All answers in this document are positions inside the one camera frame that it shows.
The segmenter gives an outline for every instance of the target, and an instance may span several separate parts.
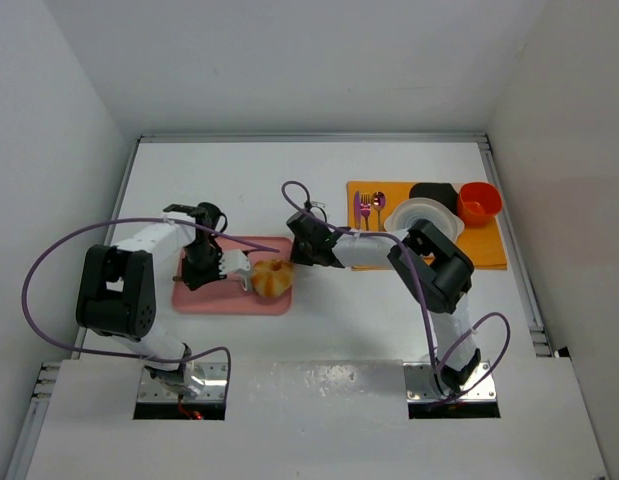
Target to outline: white wall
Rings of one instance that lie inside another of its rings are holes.
[[[29,265],[62,233],[109,218],[124,141],[40,0],[0,0],[0,479],[40,363],[63,354],[32,332],[19,305]],[[85,235],[41,269],[33,312],[72,342]]]
[[[45,0],[134,135],[484,130],[546,0]]]
[[[619,0],[550,0],[488,132],[545,320],[619,479]]]

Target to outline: white plate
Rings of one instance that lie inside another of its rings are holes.
[[[395,232],[410,228],[422,218],[433,223],[452,242],[455,242],[465,229],[464,222],[442,203],[422,197],[410,198],[398,205],[385,220],[385,230]]]

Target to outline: pink tray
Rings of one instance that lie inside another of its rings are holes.
[[[253,252],[249,254],[249,260],[254,264],[260,260],[280,258],[289,260],[292,242],[285,237],[240,237],[254,243],[273,247],[280,250],[279,253]],[[224,250],[249,250],[232,240],[218,239],[218,245]],[[180,262],[178,262],[178,275],[180,275]],[[176,282],[173,287],[171,303],[173,308],[180,313],[205,313],[217,315],[282,315],[291,307],[291,287],[276,299],[266,299],[258,296],[255,292],[245,292],[240,285],[240,280],[230,275],[225,280],[209,283],[200,287],[195,292],[190,291],[182,282]]]

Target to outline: spoon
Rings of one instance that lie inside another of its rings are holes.
[[[378,212],[378,231],[382,232],[382,225],[380,223],[380,212],[385,205],[387,204],[387,199],[385,198],[385,194],[382,192],[375,192],[373,194],[373,198],[371,200],[371,206],[373,209]]]

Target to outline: white panel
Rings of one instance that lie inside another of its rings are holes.
[[[619,478],[619,0],[553,0],[489,129],[556,343]]]
[[[287,142],[140,145],[121,217],[147,216],[177,202],[217,204],[228,233],[290,236],[294,210],[284,201],[285,180],[305,182],[335,224],[346,224],[346,183],[359,180],[469,182],[486,179],[475,143]],[[302,191],[290,189],[301,199]],[[143,225],[121,225],[115,240]],[[236,358],[267,360],[419,360],[427,349],[420,308],[392,271],[350,272],[297,267],[293,304],[278,317],[181,315],[171,306],[177,257],[156,273],[159,317],[193,350],[229,347]],[[508,355],[532,358],[527,318],[513,270],[479,270],[472,277],[473,321],[497,310],[511,321]],[[476,337],[484,358],[495,358],[504,327],[489,320]],[[87,335],[86,346],[116,348]]]
[[[408,420],[395,362],[234,365],[226,420],[132,420],[137,362],[65,361],[28,480],[590,480],[603,465],[571,363],[509,359],[502,418]]]
[[[130,146],[42,2],[0,1],[0,479],[41,362],[65,356],[24,321],[25,274],[60,235],[111,215]],[[76,239],[34,279],[32,312],[56,338],[75,338],[82,259],[103,236]]]
[[[546,0],[45,0],[134,134],[484,129]]]

